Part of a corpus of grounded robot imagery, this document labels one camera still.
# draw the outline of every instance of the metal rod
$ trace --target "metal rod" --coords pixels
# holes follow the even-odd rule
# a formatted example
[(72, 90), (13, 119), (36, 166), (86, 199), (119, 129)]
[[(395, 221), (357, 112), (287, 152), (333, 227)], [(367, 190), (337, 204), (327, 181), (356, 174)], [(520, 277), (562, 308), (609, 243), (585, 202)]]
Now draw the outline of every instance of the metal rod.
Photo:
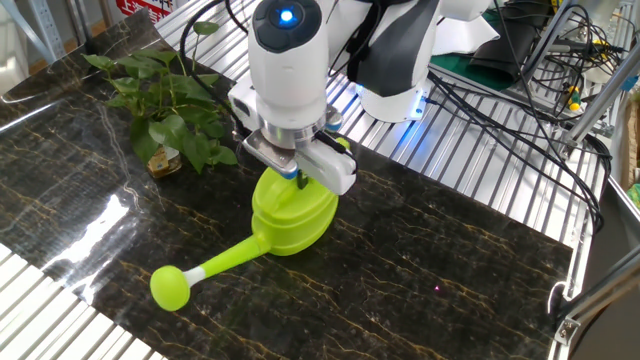
[(634, 47), (629, 56), (622, 62), (622, 65), (613, 74), (611, 79), (604, 86), (600, 94), (587, 107), (584, 115), (578, 123), (567, 133), (565, 140), (569, 143), (579, 144), (591, 131), (600, 117), (609, 109), (611, 104), (622, 91), (621, 86), (631, 76), (635, 76), (640, 71), (640, 46)]
[(616, 263), (609, 273), (591, 289), (566, 305), (560, 319), (583, 323), (598, 311), (636, 288), (640, 283), (640, 246)]
[(529, 60), (524, 65), (524, 70), (522, 71), (522, 76), (526, 80), (527, 83), (531, 81), (533, 78), (534, 72), (540, 67), (540, 63), (544, 59), (545, 55), (549, 52), (549, 48), (553, 45), (553, 41), (560, 35), (560, 32), (564, 29), (565, 24), (569, 20), (569, 16), (571, 16), (571, 11), (567, 11), (569, 6), (577, 4), (578, 0), (565, 0), (560, 5), (556, 16), (551, 20), (551, 24), (547, 26), (547, 30), (542, 35), (540, 41), (538, 41), (538, 45), (533, 50), (531, 56), (529, 56)]
[(33, 45), (38, 50), (38, 52), (40, 52), (40, 54), (42, 55), (44, 60), (48, 64), (53, 64), (56, 61), (55, 55), (53, 54), (53, 52), (51, 52), (47, 48), (47, 46), (42, 42), (42, 40), (40, 40), (40, 38), (38, 37), (36, 32), (33, 31), (31, 26), (27, 22), (27, 20), (25, 20), (24, 17), (22, 16), (22, 14), (20, 14), (20, 11), (18, 10), (18, 7), (13, 3), (13, 1), (11, 1), (11, 0), (0, 0), (0, 4), (2, 4), (2, 6), (9, 13), (9, 16), (11, 16), (13, 18), (13, 20), (16, 22), (16, 24), (22, 29), (22, 31), (24, 31), (24, 33), (27, 35), (29, 40), (31, 40)]
[(84, 5), (78, 0), (67, 0), (67, 6), (71, 13), (71, 21), (73, 22), (76, 35), (78, 35), (80, 40), (78, 46), (80, 46), (93, 37), (91, 28), (86, 23)]
[(113, 25), (113, 16), (111, 15), (111, 10), (109, 10), (109, 4), (107, 0), (98, 0), (98, 3), (100, 3), (100, 12), (102, 13), (104, 25), (110, 28)]

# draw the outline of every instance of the green leaf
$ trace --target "green leaf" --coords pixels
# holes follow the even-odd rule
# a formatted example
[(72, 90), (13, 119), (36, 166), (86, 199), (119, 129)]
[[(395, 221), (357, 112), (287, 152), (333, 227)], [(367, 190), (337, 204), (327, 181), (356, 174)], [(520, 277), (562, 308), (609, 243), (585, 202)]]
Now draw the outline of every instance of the green leaf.
[(182, 141), (178, 141), (167, 125), (159, 122), (152, 122), (149, 124), (149, 135), (151, 135), (153, 140), (156, 142), (183, 152)]
[(193, 31), (198, 35), (211, 35), (218, 31), (220, 25), (209, 21), (198, 21), (193, 24)]
[(126, 66), (125, 69), (127, 70), (127, 74), (135, 79), (148, 79), (156, 73), (154, 69), (149, 67), (132, 68)]
[(149, 122), (144, 118), (135, 118), (131, 123), (129, 140), (133, 151), (143, 164), (147, 164), (158, 149), (158, 142), (149, 133)]
[(223, 163), (226, 165), (236, 165), (238, 163), (238, 158), (233, 150), (229, 149), (226, 146), (215, 146), (211, 149), (211, 157), (209, 161), (212, 164)]
[(173, 91), (185, 94), (188, 98), (210, 101), (211, 95), (188, 76), (168, 75), (162, 78), (162, 85), (169, 88), (173, 82)]
[(176, 105), (193, 105), (210, 112), (214, 112), (216, 118), (219, 118), (217, 113), (217, 105), (211, 99), (194, 99), (187, 97), (186, 94), (176, 94)]
[(134, 56), (142, 56), (151, 59), (160, 60), (165, 64), (169, 64), (178, 54), (173, 51), (158, 51), (153, 49), (142, 49), (133, 53)]
[(219, 139), (224, 136), (224, 126), (219, 122), (200, 125), (200, 128), (212, 138)]
[(189, 129), (187, 129), (187, 124), (185, 124), (184, 120), (178, 115), (169, 115), (166, 119), (162, 120), (162, 123), (173, 132), (173, 135), (175, 135), (181, 143), (182, 138), (190, 134)]
[(109, 59), (106, 56), (85, 55), (85, 54), (82, 54), (82, 56), (84, 56), (85, 60), (87, 60), (89, 64), (97, 67), (100, 70), (109, 71), (114, 66), (113, 61), (111, 61), (111, 59)]
[(191, 162), (191, 165), (200, 174), (211, 155), (207, 137), (204, 134), (185, 136), (182, 146), (184, 147), (184, 154)]
[(147, 90), (147, 94), (149, 94), (149, 97), (146, 99), (152, 102), (154, 106), (158, 106), (158, 104), (160, 104), (160, 97), (164, 96), (163, 93), (167, 93), (167, 91), (165, 90), (166, 89), (161, 89), (159, 83), (151, 84), (149, 85), (149, 90)]
[(220, 76), (218, 76), (218, 74), (204, 74), (204, 75), (200, 75), (200, 80), (202, 80), (203, 83), (211, 86), (213, 85), (216, 81), (218, 81), (218, 79), (220, 78)]
[(113, 80), (112, 84), (123, 94), (133, 94), (138, 91), (140, 81), (134, 78), (121, 78)]
[(197, 124), (200, 126), (214, 122), (218, 119), (218, 115), (198, 106), (181, 106), (176, 108), (178, 115), (180, 115), (184, 121)]
[(123, 65), (127, 74), (135, 79), (148, 79), (156, 72), (162, 72), (164, 67), (157, 61), (148, 58), (136, 58), (127, 56), (117, 60), (118, 65)]
[(118, 94), (113, 99), (104, 103), (108, 107), (123, 107), (127, 106), (127, 99), (125, 99), (122, 95)]

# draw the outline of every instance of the green mat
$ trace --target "green mat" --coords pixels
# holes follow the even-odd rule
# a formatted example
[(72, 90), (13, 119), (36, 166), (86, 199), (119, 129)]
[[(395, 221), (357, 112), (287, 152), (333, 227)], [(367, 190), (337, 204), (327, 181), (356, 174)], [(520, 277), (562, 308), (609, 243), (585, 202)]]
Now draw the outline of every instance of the green mat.
[[(489, 25), (495, 28), (494, 23), (500, 20), (497, 15), (484, 13), (482, 17), (487, 20)], [(469, 67), (471, 57), (460, 56), (454, 54), (433, 56), (431, 63), (438, 65), (441, 68), (447, 69), (458, 75), (464, 76), (467, 79), (473, 80), (479, 84), (487, 86), (493, 90), (502, 91), (513, 85), (510, 80), (505, 80), (504, 77), (497, 76), (495, 72), (489, 69), (482, 69), (478, 67)]]

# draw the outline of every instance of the green watering can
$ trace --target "green watering can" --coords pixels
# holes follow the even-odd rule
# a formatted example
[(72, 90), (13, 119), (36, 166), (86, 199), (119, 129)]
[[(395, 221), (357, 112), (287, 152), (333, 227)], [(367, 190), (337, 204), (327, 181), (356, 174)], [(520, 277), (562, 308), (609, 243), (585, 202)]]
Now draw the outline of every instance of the green watering can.
[(300, 189), (296, 179), (286, 180), (269, 168), (256, 185), (252, 207), (253, 235), (246, 240), (189, 271), (164, 266), (153, 273), (151, 294), (161, 308), (180, 309), (195, 283), (260, 255), (288, 256), (311, 246), (329, 227), (338, 196), (312, 178)]

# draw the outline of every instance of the watering can spout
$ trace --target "watering can spout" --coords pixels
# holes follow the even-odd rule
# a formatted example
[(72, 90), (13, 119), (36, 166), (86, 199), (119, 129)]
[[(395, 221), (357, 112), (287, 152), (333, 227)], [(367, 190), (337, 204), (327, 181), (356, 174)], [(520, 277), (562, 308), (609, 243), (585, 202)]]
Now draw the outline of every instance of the watering can spout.
[(253, 234), (200, 267), (204, 269), (205, 278), (208, 278), (264, 255), (269, 250), (271, 244), (262, 236)]
[(151, 295), (161, 308), (176, 311), (189, 301), (191, 286), (197, 282), (264, 255), (270, 249), (268, 241), (254, 234), (191, 270), (182, 272), (175, 266), (163, 266), (151, 275)]

